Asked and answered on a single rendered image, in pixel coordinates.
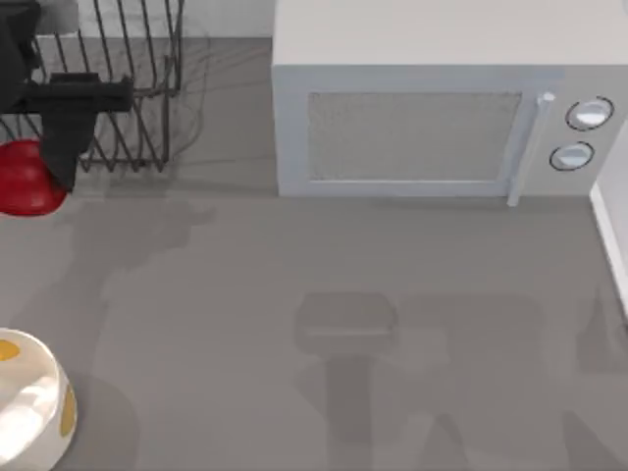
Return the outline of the microwave oven door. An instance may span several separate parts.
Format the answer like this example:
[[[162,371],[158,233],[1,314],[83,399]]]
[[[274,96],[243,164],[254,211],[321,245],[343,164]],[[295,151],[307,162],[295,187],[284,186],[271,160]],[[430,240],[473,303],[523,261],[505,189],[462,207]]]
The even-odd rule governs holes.
[[[518,69],[275,66],[283,196],[503,197],[536,118]]]

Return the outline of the pale microwave oven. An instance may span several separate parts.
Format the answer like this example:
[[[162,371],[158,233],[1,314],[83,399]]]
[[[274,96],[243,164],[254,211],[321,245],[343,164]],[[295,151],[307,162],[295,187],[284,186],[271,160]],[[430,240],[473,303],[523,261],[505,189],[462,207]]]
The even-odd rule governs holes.
[[[585,197],[628,123],[628,0],[277,0],[275,66],[457,66],[518,69],[552,91],[526,197]],[[614,114],[592,131],[565,115],[605,97]],[[555,148],[578,141],[596,153],[559,172]]]

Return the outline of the white furniture panel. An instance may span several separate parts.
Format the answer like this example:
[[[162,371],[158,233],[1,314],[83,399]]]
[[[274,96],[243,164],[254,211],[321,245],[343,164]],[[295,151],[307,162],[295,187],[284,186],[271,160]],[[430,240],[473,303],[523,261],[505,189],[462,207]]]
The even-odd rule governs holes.
[[[628,324],[628,141],[615,142],[590,199],[616,295]]]

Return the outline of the small microwave knob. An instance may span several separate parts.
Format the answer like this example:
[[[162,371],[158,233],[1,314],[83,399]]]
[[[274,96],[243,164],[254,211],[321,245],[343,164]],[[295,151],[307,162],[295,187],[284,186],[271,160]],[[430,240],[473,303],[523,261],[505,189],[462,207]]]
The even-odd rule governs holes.
[[[595,153],[589,143],[578,141],[555,148],[549,157],[549,164],[559,172],[574,172],[585,168]]]

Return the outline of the large microwave knob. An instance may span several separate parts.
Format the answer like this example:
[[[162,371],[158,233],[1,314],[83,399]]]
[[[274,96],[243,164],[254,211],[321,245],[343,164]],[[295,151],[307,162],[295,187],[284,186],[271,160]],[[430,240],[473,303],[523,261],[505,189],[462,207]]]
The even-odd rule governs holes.
[[[565,122],[575,131],[592,131],[603,126],[613,114],[613,103],[598,96],[574,103],[565,115]]]

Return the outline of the white bowl with yellow spots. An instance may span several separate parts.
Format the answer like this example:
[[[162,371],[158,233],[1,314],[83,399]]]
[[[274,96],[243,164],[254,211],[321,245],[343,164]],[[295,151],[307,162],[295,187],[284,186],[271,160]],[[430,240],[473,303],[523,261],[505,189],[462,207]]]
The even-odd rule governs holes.
[[[49,346],[0,328],[0,471],[52,471],[77,422],[73,385]]]

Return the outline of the red bowl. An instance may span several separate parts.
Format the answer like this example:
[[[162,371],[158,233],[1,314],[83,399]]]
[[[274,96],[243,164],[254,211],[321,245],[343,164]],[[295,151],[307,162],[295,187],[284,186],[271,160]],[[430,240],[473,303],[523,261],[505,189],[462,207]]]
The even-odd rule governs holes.
[[[67,192],[55,181],[40,156],[38,140],[0,144],[0,213],[38,217],[54,213]]]

